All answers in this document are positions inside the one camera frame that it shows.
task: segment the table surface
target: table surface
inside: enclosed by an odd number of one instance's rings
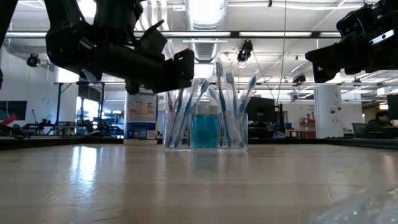
[[[0,152],[2,223],[296,223],[368,187],[398,186],[398,151],[248,152],[61,146]]]

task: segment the chair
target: chair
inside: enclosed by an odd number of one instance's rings
[[[365,134],[366,124],[353,123],[355,138],[363,138]]]

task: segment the bottle label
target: bottle label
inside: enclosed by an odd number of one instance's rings
[[[157,96],[147,93],[127,98],[125,139],[157,139]]]

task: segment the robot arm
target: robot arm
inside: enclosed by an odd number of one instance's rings
[[[398,69],[398,1],[365,4],[336,27],[342,36],[338,43],[305,56],[313,63],[315,82],[333,79],[342,68],[348,75]]]
[[[162,50],[167,39],[157,30],[163,21],[135,38],[141,1],[96,0],[94,23],[89,25],[76,0],[44,0],[50,20],[45,38],[49,59],[90,82],[100,81],[102,73],[123,78],[131,94],[140,86],[154,93],[189,87],[194,54],[185,49],[165,61]],[[0,40],[4,40],[17,0],[6,2],[8,6],[0,9],[0,13],[8,12],[0,19]]]

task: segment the blue liquid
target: blue liquid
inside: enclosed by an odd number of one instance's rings
[[[218,116],[207,116],[207,148],[216,149],[218,145]]]
[[[195,149],[216,149],[218,145],[217,115],[194,116],[192,134]]]

